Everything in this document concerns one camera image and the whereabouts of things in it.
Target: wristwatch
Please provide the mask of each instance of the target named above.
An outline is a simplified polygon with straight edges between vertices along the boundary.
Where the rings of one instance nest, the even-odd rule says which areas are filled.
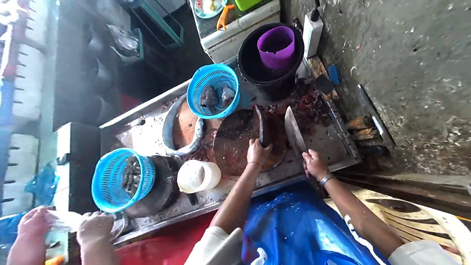
[[[325,183],[327,181],[329,181],[330,179],[333,179],[334,178],[334,175],[332,175],[332,173],[328,173],[327,175],[325,175],[325,177],[320,181],[321,183],[321,186],[324,187],[325,186]]]

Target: white sleeve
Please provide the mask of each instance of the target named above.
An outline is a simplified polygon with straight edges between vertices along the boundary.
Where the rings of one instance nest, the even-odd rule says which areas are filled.
[[[397,248],[388,258],[392,265],[457,265],[439,244],[431,240],[407,243]]]
[[[210,226],[195,244],[185,265],[236,265],[241,262],[242,229],[236,228],[228,235],[222,228]]]

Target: black bucket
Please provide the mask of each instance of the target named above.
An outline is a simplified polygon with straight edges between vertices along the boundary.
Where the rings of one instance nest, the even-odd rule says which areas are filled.
[[[257,41],[267,31],[278,26],[287,26],[294,32],[294,59],[290,67],[276,71],[263,65],[257,48]],[[239,50],[238,64],[242,76],[258,86],[273,101],[287,98],[295,88],[296,70],[302,62],[304,43],[301,33],[291,25],[271,23],[262,25],[244,40]]]

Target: knife blade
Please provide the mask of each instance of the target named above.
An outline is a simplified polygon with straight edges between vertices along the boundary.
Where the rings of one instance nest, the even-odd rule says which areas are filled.
[[[255,112],[257,113],[257,116],[259,117],[260,144],[262,145],[263,148],[267,148],[268,145],[270,144],[270,135],[269,135],[268,125],[267,125],[267,116],[265,114],[265,111],[264,110],[260,111],[257,105],[255,105]]]
[[[286,114],[284,115],[284,128],[286,130],[286,135],[288,136],[288,141],[294,149],[294,153],[297,156],[302,156],[303,152],[308,152],[308,148],[304,143],[304,140],[299,130],[298,123],[294,118],[293,111],[291,107],[288,107]]]

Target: blue apron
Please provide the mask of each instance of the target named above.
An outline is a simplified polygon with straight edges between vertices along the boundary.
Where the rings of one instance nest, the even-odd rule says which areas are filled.
[[[377,265],[342,217],[318,198],[308,182],[253,198],[244,228],[242,259],[263,248],[266,265]],[[389,264],[378,251],[376,255]]]

